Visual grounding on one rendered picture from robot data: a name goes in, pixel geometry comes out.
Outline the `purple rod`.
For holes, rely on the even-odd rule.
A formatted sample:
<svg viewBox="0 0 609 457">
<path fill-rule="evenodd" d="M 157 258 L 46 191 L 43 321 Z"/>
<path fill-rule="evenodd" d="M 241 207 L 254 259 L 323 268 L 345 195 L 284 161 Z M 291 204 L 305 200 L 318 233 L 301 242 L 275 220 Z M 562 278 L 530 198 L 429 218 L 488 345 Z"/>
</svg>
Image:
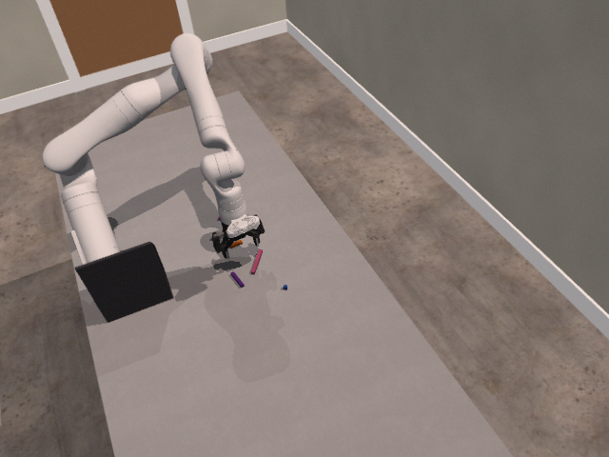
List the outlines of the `purple rod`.
<svg viewBox="0 0 609 457">
<path fill-rule="evenodd" d="M 240 280 L 240 278 L 236 275 L 236 273 L 234 271 L 231 272 L 231 275 L 241 288 L 245 286 L 244 283 Z"/>
</svg>

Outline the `pink rod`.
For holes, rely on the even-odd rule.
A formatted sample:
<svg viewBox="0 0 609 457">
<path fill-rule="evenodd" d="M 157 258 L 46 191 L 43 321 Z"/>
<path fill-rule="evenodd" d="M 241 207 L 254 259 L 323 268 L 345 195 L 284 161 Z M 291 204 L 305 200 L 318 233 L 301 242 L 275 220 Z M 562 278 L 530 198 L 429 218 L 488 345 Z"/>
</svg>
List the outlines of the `pink rod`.
<svg viewBox="0 0 609 457">
<path fill-rule="evenodd" d="M 259 265 L 259 262 L 260 262 L 260 259 L 261 259 L 261 256 L 262 256 L 262 253 L 263 253 L 263 250 L 262 250 L 262 249 L 259 249 L 258 254 L 257 254 L 257 257 L 256 257 L 256 260 L 255 260 L 255 262 L 254 262 L 254 265 L 253 265 L 253 268 L 252 268 L 252 271 L 251 271 L 251 274 L 255 274 L 256 269 L 257 269 L 257 267 L 258 267 L 258 265 Z"/>
</svg>

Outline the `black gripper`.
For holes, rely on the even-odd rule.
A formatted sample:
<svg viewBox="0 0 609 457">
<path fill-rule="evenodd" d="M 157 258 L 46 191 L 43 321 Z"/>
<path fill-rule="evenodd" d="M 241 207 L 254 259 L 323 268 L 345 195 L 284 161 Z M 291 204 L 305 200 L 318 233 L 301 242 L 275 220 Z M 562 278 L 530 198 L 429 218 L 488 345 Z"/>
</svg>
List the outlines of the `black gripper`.
<svg viewBox="0 0 609 457">
<path fill-rule="evenodd" d="M 254 216 L 258 217 L 257 214 L 255 214 Z M 259 220 L 260 220 L 260 218 L 259 218 Z M 224 224 L 222 221 L 221 221 L 221 223 L 222 223 L 223 231 L 220 232 L 220 233 L 216 233 L 216 232 L 212 233 L 213 247 L 215 248 L 217 253 L 222 252 L 224 257 L 227 258 L 227 259 L 230 259 L 227 249 L 229 247 L 231 247 L 231 245 L 233 244 L 234 241 L 236 242 L 236 241 L 238 241 L 238 240 L 240 240 L 242 238 L 245 238 L 248 235 L 248 236 L 253 237 L 254 244 L 256 245 L 256 247 L 258 247 L 259 244 L 260 244 L 260 237 L 259 236 L 260 236 L 261 233 L 265 233 L 262 221 L 260 220 L 260 225 L 257 227 L 257 229 L 254 228 L 254 229 L 250 230 L 250 232 L 247 231 L 247 232 L 245 232 L 245 233 L 243 233 L 243 234 L 241 234 L 239 236 L 236 236 L 234 238 L 229 238 L 227 236 L 227 234 L 226 234 L 226 229 L 228 228 L 228 225 Z M 222 237 L 223 237 L 223 241 L 222 241 Z M 220 244 L 221 241 L 222 241 L 222 243 Z"/>
</svg>

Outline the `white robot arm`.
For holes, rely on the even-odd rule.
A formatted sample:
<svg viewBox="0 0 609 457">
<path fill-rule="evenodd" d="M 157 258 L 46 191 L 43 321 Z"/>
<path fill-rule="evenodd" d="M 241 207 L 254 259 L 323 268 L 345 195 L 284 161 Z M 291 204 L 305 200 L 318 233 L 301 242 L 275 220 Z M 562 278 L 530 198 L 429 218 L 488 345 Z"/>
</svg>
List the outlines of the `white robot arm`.
<svg viewBox="0 0 609 457">
<path fill-rule="evenodd" d="M 246 166 L 228 135 L 207 78 L 213 64 L 209 51 L 198 36 L 183 33 L 173 40 L 170 56 L 175 64 L 171 68 L 124 87 L 82 122 L 51 140 L 43 151 L 45 167 L 60 174 L 61 198 L 82 265 L 120 252 L 88 152 L 132 129 L 184 89 L 202 145 L 226 150 L 204 157 L 201 172 L 215 193 L 221 221 L 229 225 L 227 236 L 234 238 L 260 225 L 257 216 L 247 216 L 242 186 L 234 179 L 244 174 Z"/>
</svg>

